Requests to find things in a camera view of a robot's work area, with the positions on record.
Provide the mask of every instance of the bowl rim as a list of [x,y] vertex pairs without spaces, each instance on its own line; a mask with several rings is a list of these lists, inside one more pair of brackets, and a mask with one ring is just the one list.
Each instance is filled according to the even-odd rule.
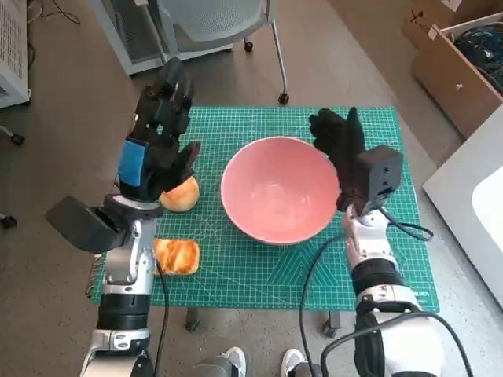
[[[239,226],[236,221],[233,219],[233,217],[229,214],[229,211],[228,211],[228,208],[226,206],[226,202],[224,200],[224,181],[226,179],[226,176],[228,174],[228,170],[229,170],[229,166],[230,164],[236,159],[237,155],[239,155],[241,152],[243,152],[245,149],[247,149],[248,147],[251,147],[255,144],[258,144],[259,142],[264,142],[265,140],[269,140],[269,139],[288,139],[288,140],[292,140],[292,141],[297,141],[299,142],[300,144],[305,144],[305,145],[309,145],[310,147],[313,148],[314,151],[320,153],[321,155],[325,155],[323,152],[317,150],[311,143],[308,143],[307,141],[304,141],[304,140],[301,140],[297,137],[291,137],[291,136],[271,136],[271,137],[263,137],[261,139],[257,139],[257,140],[254,140],[252,141],[251,143],[248,143],[246,144],[244,147],[241,147],[235,154],[234,156],[232,156],[232,158],[229,160],[229,162],[227,163],[226,165],[226,168],[225,170],[223,171],[222,173],[222,179],[220,181],[220,200],[222,201],[222,206],[224,208],[224,211],[226,212],[226,215],[227,215],[227,218],[234,224],[234,226],[236,226],[236,228],[238,228],[242,233],[244,233],[245,235],[247,236],[250,236],[251,238],[253,238],[254,240],[257,240],[259,242],[262,242],[262,243],[265,243],[267,245],[274,245],[274,246],[288,246],[288,245],[296,245],[298,243],[302,243],[304,241],[307,241],[311,238],[313,238],[314,236],[316,236],[318,233],[320,233],[322,230],[324,230],[328,224],[330,224],[330,222],[334,219],[334,217],[336,216],[337,214],[337,198],[336,200],[334,201],[334,204],[333,204],[333,212],[332,212],[332,215],[329,217],[329,220],[319,229],[317,230],[316,232],[314,232],[312,235],[310,236],[302,236],[302,237],[299,237],[297,239],[294,239],[292,241],[288,241],[288,242],[277,242],[277,241],[272,241],[272,240],[268,240],[266,238],[263,238],[263,237],[260,237],[260,236],[257,236],[255,234],[253,234],[253,232],[248,232],[248,231],[245,231],[241,226]],[[327,163],[330,164],[330,166],[332,166],[332,168],[334,169],[334,174],[335,174],[335,177],[336,179],[339,179],[338,176],[337,176],[337,170],[336,168],[333,166],[333,164],[329,161],[329,159],[327,158],[326,159]]]

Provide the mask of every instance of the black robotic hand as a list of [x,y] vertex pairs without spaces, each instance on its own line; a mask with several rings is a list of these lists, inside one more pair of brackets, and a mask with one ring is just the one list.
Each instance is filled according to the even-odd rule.
[[123,144],[119,161],[119,189],[127,198],[144,202],[159,199],[192,174],[200,142],[179,151],[178,138],[189,125],[193,86],[173,58],[158,79],[143,89],[133,131]]
[[365,151],[365,136],[355,107],[347,119],[327,108],[309,117],[310,131],[315,137],[314,147],[324,152],[337,169],[341,195],[337,209],[344,211],[351,203],[354,190],[357,156]]

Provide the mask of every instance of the pink bowl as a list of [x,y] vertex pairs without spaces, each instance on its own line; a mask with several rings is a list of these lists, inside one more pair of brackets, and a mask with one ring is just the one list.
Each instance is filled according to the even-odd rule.
[[291,245],[323,230],[336,213],[337,172],[315,147],[293,137],[244,146],[222,176],[222,203],[249,236]]

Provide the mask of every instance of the table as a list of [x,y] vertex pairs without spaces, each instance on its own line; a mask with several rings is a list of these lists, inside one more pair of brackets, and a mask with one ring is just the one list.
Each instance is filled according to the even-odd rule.
[[[333,108],[343,117],[349,108]],[[200,244],[199,271],[193,276],[168,278],[170,305],[189,308],[298,309],[303,284],[314,254],[323,241],[342,232],[341,215],[307,242],[290,247],[267,246],[250,239],[226,217],[220,202],[220,179],[230,158],[243,146],[262,137],[292,136],[312,142],[308,118],[318,108],[300,107],[195,107],[191,111],[187,142],[201,140],[194,166],[200,183],[200,201],[185,214],[165,214],[159,221],[159,238],[195,239]],[[359,108],[365,144],[386,144],[403,151],[402,136],[393,108]],[[388,200],[387,210],[397,219],[419,224],[417,201],[404,163],[402,183]],[[439,303],[424,243],[397,229],[387,231],[406,283],[425,310],[438,311]],[[347,271],[344,240],[325,251],[314,273],[306,309],[342,311],[354,309],[354,293]],[[99,266],[96,281],[103,279]],[[91,299],[99,302],[101,284]],[[163,305],[157,277],[152,304]],[[196,315],[191,309],[190,316]]]

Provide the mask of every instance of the white sneaker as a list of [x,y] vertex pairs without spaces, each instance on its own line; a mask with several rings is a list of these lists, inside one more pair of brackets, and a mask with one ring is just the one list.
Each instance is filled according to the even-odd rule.
[[232,347],[227,350],[223,354],[224,357],[227,357],[231,363],[237,368],[239,371],[239,377],[246,376],[246,357],[244,357],[244,352],[239,347]]
[[287,377],[288,373],[296,367],[297,364],[305,363],[306,359],[299,350],[291,348],[285,352],[283,362],[281,363],[281,377]]

